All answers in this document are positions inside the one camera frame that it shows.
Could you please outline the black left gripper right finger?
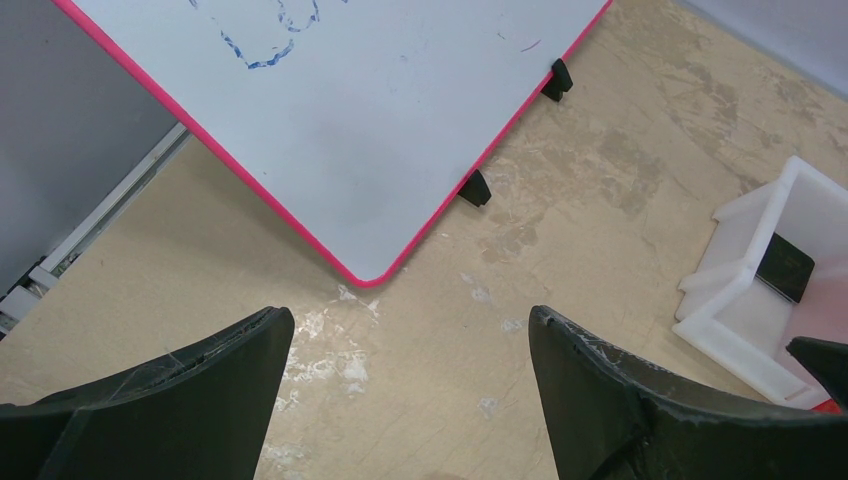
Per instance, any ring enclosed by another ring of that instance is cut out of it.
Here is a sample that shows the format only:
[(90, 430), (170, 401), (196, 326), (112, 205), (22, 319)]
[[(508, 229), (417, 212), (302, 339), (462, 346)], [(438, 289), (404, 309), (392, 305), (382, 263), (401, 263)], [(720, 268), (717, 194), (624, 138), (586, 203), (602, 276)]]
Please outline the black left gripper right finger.
[(544, 306), (528, 339), (562, 479), (843, 479), (847, 416), (723, 392)]

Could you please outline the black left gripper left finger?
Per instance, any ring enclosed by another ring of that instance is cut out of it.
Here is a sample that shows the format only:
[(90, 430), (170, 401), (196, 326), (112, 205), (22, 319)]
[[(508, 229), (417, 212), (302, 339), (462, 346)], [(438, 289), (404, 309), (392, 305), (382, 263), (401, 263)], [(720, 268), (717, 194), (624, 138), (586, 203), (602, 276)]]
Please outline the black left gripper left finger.
[(29, 405), (1, 407), (5, 479), (250, 479), (295, 322), (264, 308), (209, 337)]

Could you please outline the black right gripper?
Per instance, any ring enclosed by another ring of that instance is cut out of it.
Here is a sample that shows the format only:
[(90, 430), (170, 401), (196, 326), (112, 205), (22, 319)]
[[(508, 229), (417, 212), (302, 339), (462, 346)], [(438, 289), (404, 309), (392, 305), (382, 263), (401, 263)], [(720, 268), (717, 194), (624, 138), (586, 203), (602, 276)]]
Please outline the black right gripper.
[(841, 411), (847, 410), (847, 345), (811, 337), (795, 337), (787, 352), (810, 373)]

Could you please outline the white plastic bin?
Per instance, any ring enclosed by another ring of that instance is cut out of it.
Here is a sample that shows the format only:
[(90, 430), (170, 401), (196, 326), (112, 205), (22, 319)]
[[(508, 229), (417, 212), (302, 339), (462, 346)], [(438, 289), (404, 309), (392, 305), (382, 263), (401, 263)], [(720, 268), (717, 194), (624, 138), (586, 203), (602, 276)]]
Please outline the white plastic bin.
[(788, 352), (796, 337), (847, 340), (847, 191), (797, 156), (779, 177), (717, 208), (674, 332), (769, 401), (830, 400)]

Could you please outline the pink framed whiteboard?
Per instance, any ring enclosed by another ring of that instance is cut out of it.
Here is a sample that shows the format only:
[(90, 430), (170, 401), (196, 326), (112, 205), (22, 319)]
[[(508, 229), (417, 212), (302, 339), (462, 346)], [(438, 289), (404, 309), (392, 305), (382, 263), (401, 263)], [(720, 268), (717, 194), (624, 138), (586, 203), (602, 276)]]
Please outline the pink framed whiteboard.
[(353, 284), (383, 283), (605, 1), (62, 1)]

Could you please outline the red plastic bin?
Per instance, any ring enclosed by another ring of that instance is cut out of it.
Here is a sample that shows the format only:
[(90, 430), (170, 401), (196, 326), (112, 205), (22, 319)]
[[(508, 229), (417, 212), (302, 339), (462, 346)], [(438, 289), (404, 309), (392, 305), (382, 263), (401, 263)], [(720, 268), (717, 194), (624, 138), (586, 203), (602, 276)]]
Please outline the red plastic bin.
[(827, 401), (815, 406), (813, 411), (835, 415), (842, 413), (841, 407), (833, 399), (828, 399)]

